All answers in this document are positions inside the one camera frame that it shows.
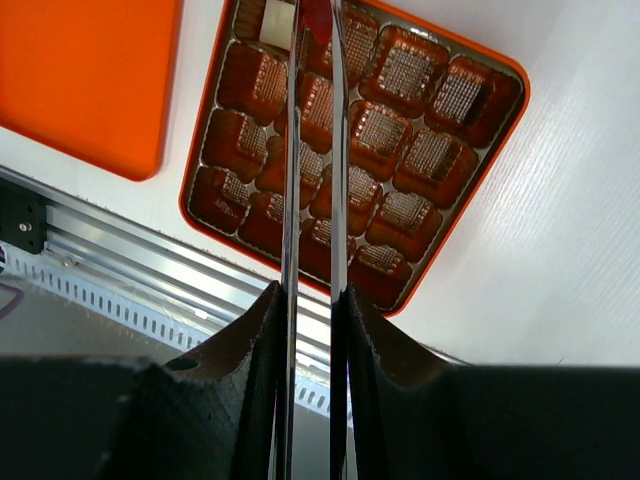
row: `black bracket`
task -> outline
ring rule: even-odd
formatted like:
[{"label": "black bracket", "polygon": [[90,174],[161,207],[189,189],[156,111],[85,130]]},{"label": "black bracket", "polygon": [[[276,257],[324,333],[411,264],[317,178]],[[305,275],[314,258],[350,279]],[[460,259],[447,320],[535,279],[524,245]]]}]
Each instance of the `black bracket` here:
[{"label": "black bracket", "polygon": [[0,178],[0,241],[38,254],[47,239],[44,198]]}]

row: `black plastic part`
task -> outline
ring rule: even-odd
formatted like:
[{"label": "black plastic part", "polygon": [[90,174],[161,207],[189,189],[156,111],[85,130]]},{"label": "black plastic part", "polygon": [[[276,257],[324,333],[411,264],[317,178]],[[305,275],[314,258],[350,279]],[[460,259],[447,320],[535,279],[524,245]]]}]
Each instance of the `black plastic part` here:
[{"label": "black plastic part", "polygon": [[640,369],[448,365],[349,293],[361,480],[640,478]]},{"label": "black plastic part", "polygon": [[331,306],[331,480],[343,478],[347,450],[347,328],[349,298],[346,292]]},{"label": "black plastic part", "polygon": [[35,255],[46,239],[44,198],[0,178],[0,241]]}]

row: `white surface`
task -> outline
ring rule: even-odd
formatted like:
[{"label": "white surface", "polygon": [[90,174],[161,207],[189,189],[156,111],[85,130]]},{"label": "white surface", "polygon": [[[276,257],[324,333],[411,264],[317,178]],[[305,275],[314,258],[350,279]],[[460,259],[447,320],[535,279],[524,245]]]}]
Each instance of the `white surface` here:
[{"label": "white surface", "polygon": [[260,26],[260,41],[268,45],[289,50],[295,5],[280,0],[267,0]]},{"label": "white surface", "polygon": [[[393,321],[471,362],[640,363],[640,2],[394,0],[517,60],[529,107]],[[0,162],[270,277],[178,195],[221,0],[186,0],[165,162],[127,180],[0,131]]]}]

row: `orange panel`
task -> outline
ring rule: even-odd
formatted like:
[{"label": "orange panel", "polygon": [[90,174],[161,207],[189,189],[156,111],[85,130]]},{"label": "orange panel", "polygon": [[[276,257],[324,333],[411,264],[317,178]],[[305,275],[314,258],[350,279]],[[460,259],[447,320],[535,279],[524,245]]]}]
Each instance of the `orange panel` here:
[{"label": "orange panel", "polygon": [[182,0],[0,0],[0,125],[132,180],[162,159]]}]

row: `orange tray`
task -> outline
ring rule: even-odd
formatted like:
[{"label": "orange tray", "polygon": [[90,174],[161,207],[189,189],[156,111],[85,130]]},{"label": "orange tray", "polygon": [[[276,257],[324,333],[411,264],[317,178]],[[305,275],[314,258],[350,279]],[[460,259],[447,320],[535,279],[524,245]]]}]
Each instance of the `orange tray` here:
[{"label": "orange tray", "polygon": [[[530,88],[515,61],[394,7],[347,0],[345,9],[349,277],[391,316],[418,291],[522,117]],[[180,208],[193,228],[277,269],[287,52],[259,42],[264,11],[265,0],[225,0]],[[302,45],[300,269],[306,284],[328,293],[330,49],[310,38]],[[387,66],[394,49],[407,55]],[[433,66],[428,81],[407,66],[416,55],[430,58],[419,67]],[[410,82],[385,86],[408,74]]]},{"label": "orange tray", "polygon": [[132,180],[162,159],[182,0],[0,0],[0,126]]}]

